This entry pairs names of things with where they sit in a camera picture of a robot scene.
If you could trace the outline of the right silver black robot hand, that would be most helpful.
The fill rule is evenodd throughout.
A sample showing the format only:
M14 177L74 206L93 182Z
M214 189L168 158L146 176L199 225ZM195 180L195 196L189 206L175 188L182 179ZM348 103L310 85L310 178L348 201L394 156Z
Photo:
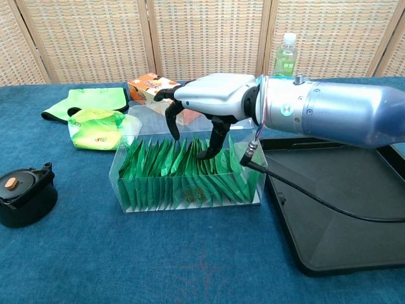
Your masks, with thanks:
M214 158L222 149L232 124L251 118L257 123L256 102L259 84L255 76L238 73L212 73L184 85L161 89L155 101L172 100L165 110L168 129L174 140L180 139L176 117L183 110L202 113L211 120L213 130L209 146L197 155L199 160Z

